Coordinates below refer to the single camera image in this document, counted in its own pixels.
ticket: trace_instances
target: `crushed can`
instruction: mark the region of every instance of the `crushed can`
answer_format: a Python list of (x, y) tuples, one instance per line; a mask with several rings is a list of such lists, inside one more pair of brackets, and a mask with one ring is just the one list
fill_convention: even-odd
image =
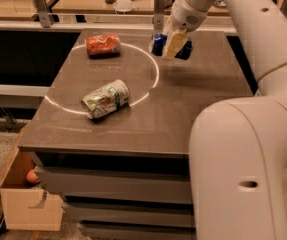
[(128, 87), (118, 79), (86, 95), (81, 103), (87, 111), (87, 116), (94, 119), (118, 110), (129, 98)]
[(85, 39), (87, 54), (97, 56), (102, 54), (119, 54), (121, 41), (117, 34), (89, 36)]

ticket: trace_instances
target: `tabletop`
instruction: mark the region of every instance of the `tabletop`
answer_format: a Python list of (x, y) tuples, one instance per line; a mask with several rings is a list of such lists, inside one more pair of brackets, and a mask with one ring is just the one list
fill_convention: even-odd
[[(89, 36), (115, 33), (119, 56), (90, 58)], [(193, 32), (188, 60), (149, 53), (152, 31), (85, 29), (19, 144), (22, 150), (131, 156), (188, 156), (197, 115), (220, 100), (251, 96), (223, 32)], [(93, 90), (121, 79), (129, 104), (97, 120), (81, 105)]]

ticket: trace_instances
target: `orange object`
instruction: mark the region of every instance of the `orange object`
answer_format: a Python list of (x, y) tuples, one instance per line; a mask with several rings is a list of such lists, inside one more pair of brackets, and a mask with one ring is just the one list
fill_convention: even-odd
[(90, 36), (85, 39), (85, 45), (89, 56), (117, 54), (121, 50), (121, 43), (117, 34)]
[(36, 185), (40, 182), (39, 177), (35, 174), (34, 169), (30, 170), (26, 175), (26, 180), (29, 184)]

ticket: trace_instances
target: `box flap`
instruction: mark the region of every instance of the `box flap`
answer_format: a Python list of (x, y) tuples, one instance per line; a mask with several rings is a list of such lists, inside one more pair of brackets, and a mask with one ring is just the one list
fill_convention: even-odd
[(1, 188), (0, 192), (7, 229), (60, 230), (63, 216), (60, 196), (43, 189)]
[[(21, 138), (23, 136), (23, 133), (24, 133), (26, 127), (27, 127), (27, 125), (25, 125), (22, 128), (22, 130), (20, 131), (16, 141), (14, 142), (14, 144), (13, 144), (11, 150), (10, 150), (10, 152), (5, 157), (4, 162), (3, 162), (2, 166), (0, 167), (0, 188), (5, 183), (5, 181), (7, 179), (7, 176), (9, 174), (11, 174), (11, 173), (13, 174), (13, 170), (15, 169), (15, 168), (13, 168), (13, 165), (14, 165), (14, 161), (16, 161), (17, 158), (18, 158), (18, 154), (21, 155), (21, 158), (20, 158), (21, 163), (19, 163), (20, 165), (17, 165), (16, 167), (20, 167), (20, 168), (24, 167), (23, 168), (24, 170), (33, 168), (33, 162), (32, 162), (32, 159), (30, 158), (30, 155), (28, 155), (28, 153), (26, 153), (26, 152), (20, 152), (20, 150), (19, 150), (19, 148), (17, 146), (19, 141), (21, 140)], [(20, 181), (21, 184), (23, 183), (22, 176), (21, 177), (17, 177), (17, 181), (18, 180)]]

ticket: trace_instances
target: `small object in gripper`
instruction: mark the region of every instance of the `small object in gripper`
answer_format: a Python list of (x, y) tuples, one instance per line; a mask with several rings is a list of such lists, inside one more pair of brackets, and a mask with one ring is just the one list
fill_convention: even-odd
[(119, 54), (121, 51), (121, 42), (117, 34), (89, 36), (85, 39), (85, 46), (89, 56)]
[(129, 101), (130, 92), (126, 84), (116, 80), (86, 95), (81, 103), (90, 119), (100, 118)]
[[(167, 36), (163, 34), (154, 34), (151, 36), (150, 41), (150, 53), (154, 54), (155, 56), (162, 56), (163, 55), (163, 48), (166, 44)], [(191, 38), (188, 38), (187, 42), (183, 46), (183, 48), (175, 55), (175, 58), (181, 60), (187, 60), (191, 52), (193, 51), (193, 44)]]

